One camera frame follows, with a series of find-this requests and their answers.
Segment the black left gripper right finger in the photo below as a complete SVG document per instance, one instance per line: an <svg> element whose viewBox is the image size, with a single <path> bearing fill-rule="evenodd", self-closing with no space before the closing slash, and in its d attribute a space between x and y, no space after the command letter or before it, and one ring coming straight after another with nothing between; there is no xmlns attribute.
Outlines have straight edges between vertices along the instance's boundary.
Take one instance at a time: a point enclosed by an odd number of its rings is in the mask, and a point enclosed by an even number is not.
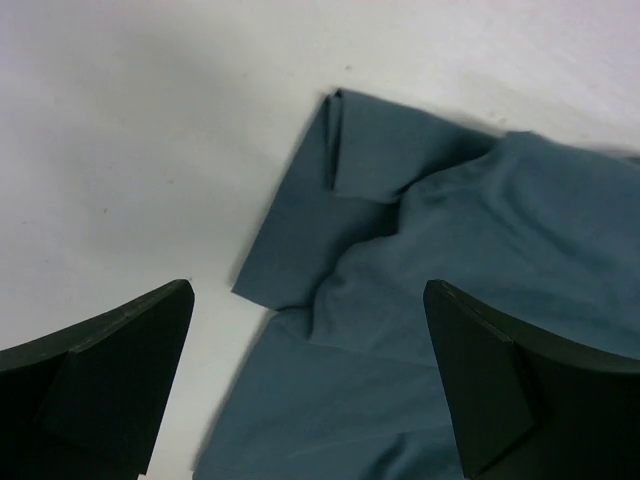
<svg viewBox="0 0 640 480"><path fill-rule="evenodd" d="M426 284L423 302L465 478L638 478L638 360L441 280Z"/></svg>

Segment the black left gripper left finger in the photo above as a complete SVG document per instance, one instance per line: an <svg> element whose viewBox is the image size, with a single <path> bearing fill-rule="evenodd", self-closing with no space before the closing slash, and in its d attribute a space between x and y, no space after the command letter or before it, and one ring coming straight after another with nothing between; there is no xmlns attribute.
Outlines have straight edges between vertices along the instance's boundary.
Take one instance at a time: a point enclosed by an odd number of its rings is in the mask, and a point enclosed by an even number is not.
<svg viewBox="0 0 640 480"><path fill-rule="evenodd" d="M4 479L147 473L194 308L173 280L1 353Z"/></svg>

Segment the teal blue t shirt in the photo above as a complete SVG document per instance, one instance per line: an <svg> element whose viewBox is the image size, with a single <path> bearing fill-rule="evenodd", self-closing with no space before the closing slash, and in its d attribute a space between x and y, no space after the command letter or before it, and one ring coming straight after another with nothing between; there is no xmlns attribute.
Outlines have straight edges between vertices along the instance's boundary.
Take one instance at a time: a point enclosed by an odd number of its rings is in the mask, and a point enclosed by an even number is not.
<svg viewBox="0 0 640 480"><path fill-rule="evenodd" d="M195 477L460 478L432 279L637 356L638 157L326 97L234 285L273 316Z"/></svg>

